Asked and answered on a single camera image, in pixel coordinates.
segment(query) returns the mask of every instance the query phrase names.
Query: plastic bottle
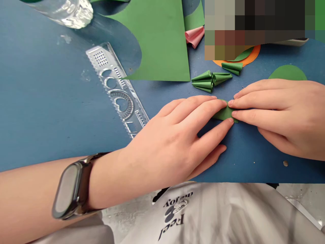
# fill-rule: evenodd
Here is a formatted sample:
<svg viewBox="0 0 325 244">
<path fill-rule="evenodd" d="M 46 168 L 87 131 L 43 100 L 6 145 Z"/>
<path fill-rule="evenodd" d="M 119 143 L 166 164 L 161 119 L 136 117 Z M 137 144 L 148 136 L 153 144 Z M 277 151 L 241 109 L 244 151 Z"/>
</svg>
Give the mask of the plastic bottle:
<svg viewBox="0 0 325 244">
<path fill-rule="evenodd" d="M 80 29 L 88 25 L 93 9 L 88 0 L 21 0 L 60 25 Z"/>
</svg>

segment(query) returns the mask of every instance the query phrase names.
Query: watch face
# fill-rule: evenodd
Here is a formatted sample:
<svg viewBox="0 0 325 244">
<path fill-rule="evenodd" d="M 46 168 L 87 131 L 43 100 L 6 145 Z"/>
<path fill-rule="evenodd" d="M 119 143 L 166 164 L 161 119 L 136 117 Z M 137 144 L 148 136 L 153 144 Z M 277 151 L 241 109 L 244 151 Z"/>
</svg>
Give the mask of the watch face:
<svg viewBox="0 0 325 244">
<path fill-rule="evenodd" d="M 63 172 L 53 205 L 53 216 L 60 218 L 69 212 L 75 202 L 75 188 L 79 176 L 79 167 L 75 164 L 68 166 Z"/>
</svg>

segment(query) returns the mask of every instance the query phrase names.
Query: smartwatch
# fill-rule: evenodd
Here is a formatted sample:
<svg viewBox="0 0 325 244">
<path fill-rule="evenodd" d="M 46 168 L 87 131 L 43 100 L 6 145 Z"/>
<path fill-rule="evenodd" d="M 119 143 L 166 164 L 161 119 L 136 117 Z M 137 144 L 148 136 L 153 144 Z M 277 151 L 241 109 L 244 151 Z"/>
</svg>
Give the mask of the smartwatch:
<svg viewBox="0 0 325 244">
<path fill-rule="evenodd" d="M 107 153 L 97 153 L 70 164 L 62 173 L 55 200 L 52 216 L 55 219 L 68 220 L 89 214 L 87 204 L 89 178 L 92 162 Z"/>
</svg>

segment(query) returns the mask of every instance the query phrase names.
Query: pink folded paper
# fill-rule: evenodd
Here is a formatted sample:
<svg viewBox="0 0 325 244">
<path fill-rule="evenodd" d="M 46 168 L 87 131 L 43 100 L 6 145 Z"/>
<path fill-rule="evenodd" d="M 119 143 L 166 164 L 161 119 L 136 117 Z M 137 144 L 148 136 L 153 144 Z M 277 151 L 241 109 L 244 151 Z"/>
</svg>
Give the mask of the pink folded paper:
<svg viewBox="0 0 325 244">
<path fill-rule="evenodd" d="M 203 26 L 185 32 L 186 43 L 191 43 L 194 49 L 197 47 L 203 36 Z"/>
</svg>

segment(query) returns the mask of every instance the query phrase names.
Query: hand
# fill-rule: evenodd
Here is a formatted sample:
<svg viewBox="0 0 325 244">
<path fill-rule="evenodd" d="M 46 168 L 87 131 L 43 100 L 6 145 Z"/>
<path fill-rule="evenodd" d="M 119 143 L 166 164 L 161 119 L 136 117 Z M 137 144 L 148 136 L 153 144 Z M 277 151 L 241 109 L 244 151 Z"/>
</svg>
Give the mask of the hand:
<svg viewBox="0 0 325 244">
<path fill-rule="evenodd" d="M 232 116 L 258 127 L 280 151 L 325 161 L 325 86 L 314 81 L 261 80 L 229 101 Z"/>
<path fill-rule="evenodd" d="M 189 180 L 212 166 L 226 150 L 219 145 L 233 125 L 221 122 L 198 138 L 197 133 L 226 102 L 212 96 L 174 100 L 164 106 L 123 149 L 124 167 L 134 182 L 157 190 Z"/>
</svg>

